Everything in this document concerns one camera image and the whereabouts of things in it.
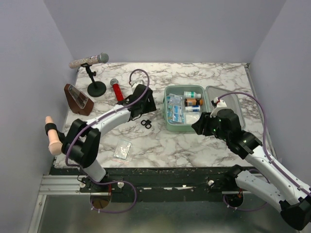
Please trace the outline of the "metal scissors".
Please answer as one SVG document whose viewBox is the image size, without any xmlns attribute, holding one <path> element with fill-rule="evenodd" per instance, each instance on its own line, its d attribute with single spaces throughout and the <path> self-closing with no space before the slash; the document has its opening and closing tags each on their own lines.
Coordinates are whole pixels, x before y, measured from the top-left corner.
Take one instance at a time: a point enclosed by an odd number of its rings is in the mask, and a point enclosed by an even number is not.
<svg viewBox="0 0 311 233">
<path fill-rule="evenodd" d="M 144 126 L 146 129 L 150 129 L 150 128 L 151 128 L 151 126 L 152 126 L 151 123 L 152 123 L 152 122 L 151 122 L 151 120 L 149 120 L 149 119 L 148 119 L 148 120 L 142 120 L 142 121 L 141 121 L 141 125 Z"/>
</svg>

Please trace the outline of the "teal bandage packet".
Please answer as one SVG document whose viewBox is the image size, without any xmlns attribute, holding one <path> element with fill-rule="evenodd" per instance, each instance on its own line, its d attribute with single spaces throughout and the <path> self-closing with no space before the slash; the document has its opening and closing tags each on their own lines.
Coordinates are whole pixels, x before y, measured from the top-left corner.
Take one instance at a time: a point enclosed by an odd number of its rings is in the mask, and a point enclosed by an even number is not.
<svg viewBox="0 0 311 233">
<path fill-rule="evenodd" d="M 169 108 L 172 108 L 174 105 L 182 106 L 183 98 L 175 94 L 167 95 L 167 105 Z"/>
</svg>

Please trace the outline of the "white gauze pad packet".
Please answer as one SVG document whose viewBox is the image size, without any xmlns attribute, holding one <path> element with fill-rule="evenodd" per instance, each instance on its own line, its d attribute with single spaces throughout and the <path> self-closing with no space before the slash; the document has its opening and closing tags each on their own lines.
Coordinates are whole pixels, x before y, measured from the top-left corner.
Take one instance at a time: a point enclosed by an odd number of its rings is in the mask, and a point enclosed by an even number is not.
<svg viewBox="0 0 311 233">
<path fill-rule="evenodd" d="M 192 125 L 199 120 L 200 112 L 187 112 L 185 113 L 185 124 Z"/>
</svg>

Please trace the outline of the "blue white small bottle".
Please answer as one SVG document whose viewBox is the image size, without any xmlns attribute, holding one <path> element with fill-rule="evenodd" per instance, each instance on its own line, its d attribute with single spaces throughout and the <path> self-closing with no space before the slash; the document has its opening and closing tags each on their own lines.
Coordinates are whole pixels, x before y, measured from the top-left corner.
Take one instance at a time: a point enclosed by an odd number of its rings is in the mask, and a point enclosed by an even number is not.
<svg viewBox="0 0 311 233">
<path fill-rule="evenodd" d="M 185 107 L 186 112 L 200 112 L 201 111 L 201 106 L 200 105 L 195 105 L 195 106 L 186 106 Z"/>
</svg>

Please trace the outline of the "mint green medicine case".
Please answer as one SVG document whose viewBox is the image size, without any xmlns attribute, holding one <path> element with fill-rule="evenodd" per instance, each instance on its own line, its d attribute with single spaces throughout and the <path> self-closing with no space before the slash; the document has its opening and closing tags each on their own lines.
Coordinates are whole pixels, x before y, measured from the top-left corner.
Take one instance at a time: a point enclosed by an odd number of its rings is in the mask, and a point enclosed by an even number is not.
<svg viewBox="0 0 311 233">
<path fill-rule="evenodd" d="M 230 93 L 231 91 L 223 89 L 223 88 L 218 88 L 215 86 L 207 86 L 206 88 L 203 88 L 199 85 L 172 85 L 168 86 L 165 88 L 164 91 L 164 99 L 163 99 L 163 114 L 166 122 L 166 129 L 170 132 L 191 132 L 194 133 L 194 129 L 191 127 L 189 124 L 171 124 L 168 121 L 168 105 L 167 105 L 167 95 L 169 94 L 175 94 L 178 96 L 181 96 L 183 98 L 182 101 L 182 108 L 185 113 L 185 98 L 184 98 L 184 92 L 185 91 L 193 91 L 196 93 L 202 94 L 202 100 L 203 100 L 203 105 L 201 105 L 201 111 L 202 112 L 212 112 L 214 107 L 211 103 L 212 100 L 214 100 L 216 97 L 222 96 L 226 93 Z"/>
</svg>

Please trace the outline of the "amber orange-cap bottle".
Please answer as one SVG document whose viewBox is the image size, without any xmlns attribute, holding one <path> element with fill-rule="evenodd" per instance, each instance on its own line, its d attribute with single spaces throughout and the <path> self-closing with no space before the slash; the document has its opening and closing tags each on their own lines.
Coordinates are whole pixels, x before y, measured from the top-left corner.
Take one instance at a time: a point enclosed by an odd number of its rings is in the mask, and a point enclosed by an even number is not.
<svg viewBox="0 0 311 233">
<path fill-rule="evenodd" d="M 194 98 L 187 98 L 184 101 L 184 104 L 186 107 L 188 106 L 201 106 L 203 105 L 203 100 L 202 99 L 194 99 Z"/>
</svg>

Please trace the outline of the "white green-cap medicine bottle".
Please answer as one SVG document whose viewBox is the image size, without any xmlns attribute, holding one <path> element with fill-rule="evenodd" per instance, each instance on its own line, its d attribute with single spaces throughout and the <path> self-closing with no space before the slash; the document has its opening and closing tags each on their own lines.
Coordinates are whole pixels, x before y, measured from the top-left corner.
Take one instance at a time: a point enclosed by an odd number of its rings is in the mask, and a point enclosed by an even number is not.
<svg viewBox="0 0 311 233">
<path fill-rule="evenodd" d="M 188 99 L 201 99 L 202 98 L 202 94 L 200 93 L 196 93 L 193 91 L 185 91 L 184 92 L 184 98 Z"/>
</svg>

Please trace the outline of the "clear zip bag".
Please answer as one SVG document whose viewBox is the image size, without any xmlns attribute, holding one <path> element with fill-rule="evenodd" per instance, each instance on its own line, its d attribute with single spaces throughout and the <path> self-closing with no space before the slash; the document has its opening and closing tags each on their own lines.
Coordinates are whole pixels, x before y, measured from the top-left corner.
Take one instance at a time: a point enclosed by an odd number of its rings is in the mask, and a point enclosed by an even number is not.
<svg viewBox="0 0 311 233">
<path fill-rule="evenodd" d="M 116 146 L 113 158 L 117 161 L 127 162 L 132 144 L 128 141 L 120 140 Z"/>
</svg>

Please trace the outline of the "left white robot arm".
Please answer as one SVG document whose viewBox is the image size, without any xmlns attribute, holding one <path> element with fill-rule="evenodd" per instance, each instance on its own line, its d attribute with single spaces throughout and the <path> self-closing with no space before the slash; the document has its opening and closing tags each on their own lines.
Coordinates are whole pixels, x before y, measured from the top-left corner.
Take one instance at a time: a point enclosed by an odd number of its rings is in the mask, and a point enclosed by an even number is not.
<svg viewBox="0 0 311 233">
<path fill-rule="evenodd" d="M 88 121 L 73 121 L 67 135 L 59 134 L 61 152 L 92 179 L 91 186 L 96 191 L 102 192 L 107 188 L 108 180 L 106 170 L 97 161 L 101 137 L 115 127 L 155 110 L 152 89 L 138 84 L 132 95 L 108 112 Z"/>
</svg>

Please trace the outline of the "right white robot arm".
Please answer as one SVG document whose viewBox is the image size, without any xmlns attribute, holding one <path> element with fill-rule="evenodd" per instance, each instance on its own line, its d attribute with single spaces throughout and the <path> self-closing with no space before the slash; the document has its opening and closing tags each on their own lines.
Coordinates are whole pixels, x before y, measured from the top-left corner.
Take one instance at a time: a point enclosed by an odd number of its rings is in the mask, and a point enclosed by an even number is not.
<svg viewBox="0 0 311 233">
<path fill-rule="evenodd" d="M 239 117 L 231 109 L 222 109 L 216 116 L 203 112 L 192 128 L 198 135 L 214 136 L 225 141 L 231 152 L 253 165 L 268 179 L 265 182 L 235 166 L 234 173 L 223 179 L 227 189 L 239 187 L 255 194 L 273 206 L 283 220 L 298 231 L 310 223 L 311 187 L 266 153 L 257 137 L 242 130 Z"/>
</svg>

